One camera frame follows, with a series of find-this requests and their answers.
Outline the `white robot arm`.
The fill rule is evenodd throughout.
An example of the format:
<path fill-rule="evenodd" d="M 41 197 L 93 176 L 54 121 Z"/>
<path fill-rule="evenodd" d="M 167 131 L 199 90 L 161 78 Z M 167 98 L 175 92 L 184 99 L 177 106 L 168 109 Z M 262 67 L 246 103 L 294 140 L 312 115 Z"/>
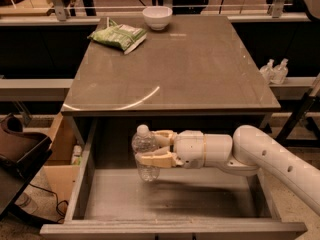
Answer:
<path fill-rule="evenodd" d="M 239 176 L 264 169 L 320 214 L 320 170 L 254 126 L 242 125 L 225 135 L 151 131 L 140 125 L 131 145 L 137 164 L 146 168 L 214 167 Z"/>

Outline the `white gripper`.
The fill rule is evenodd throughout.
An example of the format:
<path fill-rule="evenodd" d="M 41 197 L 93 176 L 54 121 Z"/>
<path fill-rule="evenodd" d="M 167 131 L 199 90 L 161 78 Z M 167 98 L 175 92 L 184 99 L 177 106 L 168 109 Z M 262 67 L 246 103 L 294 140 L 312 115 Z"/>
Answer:
<path fill-rule="evenodd" d="M 172 168 L 181 166 L 186 169 L 202 168 L 204 166 L 204 134 L 200 131 L 186 130 L 177 135 L 172 130 L 153 131 L 160 147 L 174 144 L 174 153 L 164 154 L 154 152 L 137 153 L 136 160 L 145 166 Z"/>

